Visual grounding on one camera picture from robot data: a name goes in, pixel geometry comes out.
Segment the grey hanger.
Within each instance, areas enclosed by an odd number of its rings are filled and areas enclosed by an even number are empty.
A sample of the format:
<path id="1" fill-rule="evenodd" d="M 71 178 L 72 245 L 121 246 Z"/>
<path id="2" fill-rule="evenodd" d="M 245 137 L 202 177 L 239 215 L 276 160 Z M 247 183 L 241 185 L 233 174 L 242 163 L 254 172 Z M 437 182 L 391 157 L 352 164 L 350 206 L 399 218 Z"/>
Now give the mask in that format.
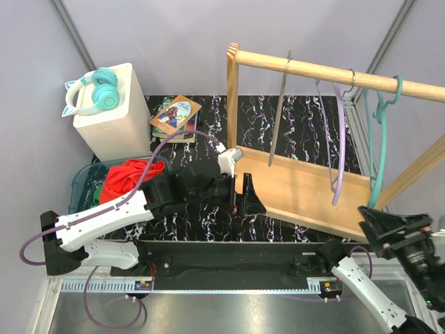
<path id="1" fill-rule="evenodd" d="M 272 166 L 273 159 L 275 156 L 278 134 L 279 134 L 279 130 L 280 130 L 280 120 L 281 120 L 282 109 L 283 109 L 284 93 L 285 93 L 285 89 L 286 89 L 286 80 L 287 80 L 287 76 L 288 76 L 289 63 L 291 60 L 292 60 L 292 51 L 289 50 L 288 54 L 287 54 L 287 62 L 286 62 L 286 65 L 285 65 L 285 68 L 283 71 L 282 82 L 281 82 L 281 87 L 280 87 L 280 94 L 279 94 L 279 98 L 278 98 L 278 102 L 277 102 L 275 123 L 274 123 L 274 127 L 273 127 L 273 137 L 272 137 L 272 143 L 271 143 L 270 153 L 269 153 L 269 158 L 268 158 L 268 166 L 269 167 Z"/>

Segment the red tank top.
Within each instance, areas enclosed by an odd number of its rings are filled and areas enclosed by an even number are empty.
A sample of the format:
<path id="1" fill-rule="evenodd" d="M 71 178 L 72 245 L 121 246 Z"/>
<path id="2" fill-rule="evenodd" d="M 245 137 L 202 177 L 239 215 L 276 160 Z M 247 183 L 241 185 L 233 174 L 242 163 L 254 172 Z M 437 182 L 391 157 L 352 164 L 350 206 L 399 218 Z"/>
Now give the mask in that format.
<path id="1" fill-rule="evenodd" d="M 118 166 L 111 166 L 100 192 L 99 204 L 130 192 L 140 180 L 147 163 L 146 159 L 129 159 Z"/>

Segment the green tank top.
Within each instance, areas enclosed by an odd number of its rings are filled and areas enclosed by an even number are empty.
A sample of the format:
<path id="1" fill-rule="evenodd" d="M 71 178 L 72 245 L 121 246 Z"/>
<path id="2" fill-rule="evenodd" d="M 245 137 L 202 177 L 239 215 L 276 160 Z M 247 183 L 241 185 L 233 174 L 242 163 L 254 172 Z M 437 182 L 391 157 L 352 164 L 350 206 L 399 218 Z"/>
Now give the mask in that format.
<path id="1" fill-rule="evenodd" d="M 101 184 L 95 189 L 95 191 L 93 193 L 93 197 L 92 197 L 91 207 L 96 207 L 100 204 L 102 188 L 103 188 L 103 185 Z"/>

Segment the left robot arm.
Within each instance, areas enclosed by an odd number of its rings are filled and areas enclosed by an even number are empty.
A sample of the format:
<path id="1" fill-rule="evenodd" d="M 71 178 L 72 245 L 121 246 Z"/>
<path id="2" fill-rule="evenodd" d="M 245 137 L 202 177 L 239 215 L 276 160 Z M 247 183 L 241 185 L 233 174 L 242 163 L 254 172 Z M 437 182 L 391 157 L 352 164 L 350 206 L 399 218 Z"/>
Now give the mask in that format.
<path id="1" fill-rule="evenodd" d="M 163 218 L 189 204 L 210 202 L 240 216 L 265 214 L 256 195 L 252 175 L 244 173 L 243 190 L 235 190 L 236 176 L 214 161 L 195 161 L 154 176 L 135 194 L 126 193 L 103 205 L 68 215 L 48 211 L 40 216 L 47 274 L 59 276 L 79 267 L 115 267 L 141 276 L 150 259 L 136 243 L 107 241 L 101 237 L 120 228 Z"/>

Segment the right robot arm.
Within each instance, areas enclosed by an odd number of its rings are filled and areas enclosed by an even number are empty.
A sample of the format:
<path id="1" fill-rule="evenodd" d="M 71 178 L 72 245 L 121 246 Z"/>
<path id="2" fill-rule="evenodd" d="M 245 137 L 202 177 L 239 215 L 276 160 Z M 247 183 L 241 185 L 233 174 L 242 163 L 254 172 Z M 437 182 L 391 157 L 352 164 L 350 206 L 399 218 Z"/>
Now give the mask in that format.
<path id="1" fill-rule="evenodd" d="M 392 272 L 414 302 L 444 312 L 444 261 L 435 254 L 432 218 L 428 214 L 399 215 L 358 208 L 359 226 L 375 255 L 395 259 L 403 272 Z M 331 239 L 315 253 L 313 263 L 324 276 L 335 276 L 366 306 L 385 333 L 434 333 L 430 320 L 409 315 L 359 267 L 343 244 Z"/>

